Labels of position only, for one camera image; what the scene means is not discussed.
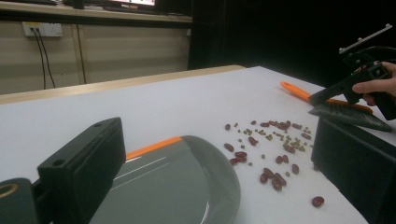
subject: black device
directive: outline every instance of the black device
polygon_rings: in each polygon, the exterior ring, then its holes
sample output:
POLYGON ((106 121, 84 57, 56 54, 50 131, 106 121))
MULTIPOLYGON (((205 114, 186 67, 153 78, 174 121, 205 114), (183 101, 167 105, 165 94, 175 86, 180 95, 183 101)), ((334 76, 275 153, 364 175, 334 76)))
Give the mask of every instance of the black device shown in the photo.
POLYGON ((319 119, 311 160, 370 224, 396 223, 396 146, 319 119))
MULTIPOLYGON (((384 66, 381 63, 376 63, 376 59, 367 53, 369 49, 360 50, 356 53, 349 53, 343 62, 354 70, 352 75, 327 89, 312 94, 309 97, 311 104, 318 105, 336 95, 344 94, 348 103, 354 105, 360 100, 363 94, 354 92, 352 90, 353 85, 374 79, 389 78, 389 74, 384 66)), ((396 52, 396 49, 392 48, 381 49, 388 49, 396 52)), ((375 103, 385 119, 396 119, 396 104, 393 102, 392 97, 386 92, 373 92, 371 94, 374 96, 375 103)))
POLYGON ((43 161, 34 184, 0 183, 0 223, 89 223, 124 163, 120 118, 95 123, 43 161))

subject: wall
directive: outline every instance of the wall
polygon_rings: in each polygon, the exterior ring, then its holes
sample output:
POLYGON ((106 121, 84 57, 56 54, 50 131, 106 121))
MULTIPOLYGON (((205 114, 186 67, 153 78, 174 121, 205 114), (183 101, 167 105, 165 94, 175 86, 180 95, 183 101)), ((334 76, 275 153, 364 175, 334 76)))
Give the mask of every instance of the wall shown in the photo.
MULTIPOLYGON (((62 29, 62 37, 43 37, 57 88, 187 70, 187 30, 70 24, 62 29)), ((35 38, 24 35, 20 22, 0 21, 0 94, 43 88, 35 38)))

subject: hand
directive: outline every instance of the hand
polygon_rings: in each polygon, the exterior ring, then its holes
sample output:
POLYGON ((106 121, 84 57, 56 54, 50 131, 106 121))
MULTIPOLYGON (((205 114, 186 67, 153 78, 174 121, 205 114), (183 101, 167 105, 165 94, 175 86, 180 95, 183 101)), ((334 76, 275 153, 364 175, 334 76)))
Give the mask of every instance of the hand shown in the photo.
POLYGON ((375 105, 375 98, 369 94, 374 91, 384 91, 393 96, 396 99, 396 64, 383 62, 385 69, 390 74, 388 79, 375 79, 366 82, 360 82, 352 87, 352 90, 356 93, 364 93, 363 100, 367 102, 367 105, 375 105))

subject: power socket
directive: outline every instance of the power socket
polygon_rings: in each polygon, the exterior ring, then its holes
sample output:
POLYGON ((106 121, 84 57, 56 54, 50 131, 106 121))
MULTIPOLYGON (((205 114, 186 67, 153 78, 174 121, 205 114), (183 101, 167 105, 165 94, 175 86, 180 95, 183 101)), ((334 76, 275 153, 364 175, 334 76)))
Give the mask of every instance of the power socket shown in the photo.
POLYGON ((23 21, 22 26, 26 36, 35 36, 35 34, 41 36, 63 36, 62 25, 60 23, 23 21))

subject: black cable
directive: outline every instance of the black cable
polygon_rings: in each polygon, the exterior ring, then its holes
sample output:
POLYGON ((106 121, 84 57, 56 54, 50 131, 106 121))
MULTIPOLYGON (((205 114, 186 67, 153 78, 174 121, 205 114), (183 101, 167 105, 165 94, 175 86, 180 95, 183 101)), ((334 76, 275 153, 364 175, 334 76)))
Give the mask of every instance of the black cable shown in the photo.
POLYGON ((50 61, 49 61, 49 56, 47 55, 46 47, 44 46, 44 42, 43 42, 43 39, 41 38, 40 32, 38 32, 38 37, 40 38, 40 42, 41 42, 41 45, 43 46, 44 54, 46 55, 46 59, 47 59, 47 68, 49 69, 49 77, 50 77, 50 80, 52 81, 53 88, 55 89, 55 88, 56 88, 56 87, 55 87, 55 82, 53 81, 52 73, 50 72, 50 61))
POLYGON ((44 68, 44 59, 43 59, 43 51, 41 51, 41 46, 40 42, 38 42, 38 37, 37 34, 35 33, 35 29, 31 29, 33 31, 33 34, 35 34, 35 41, 37 42, 38 49, 40 49, 40 55, 41 55, 41 65, 43 67, 43 78, 44 78, 44 90, 47 88, 46 86, 46 69, 44 68))

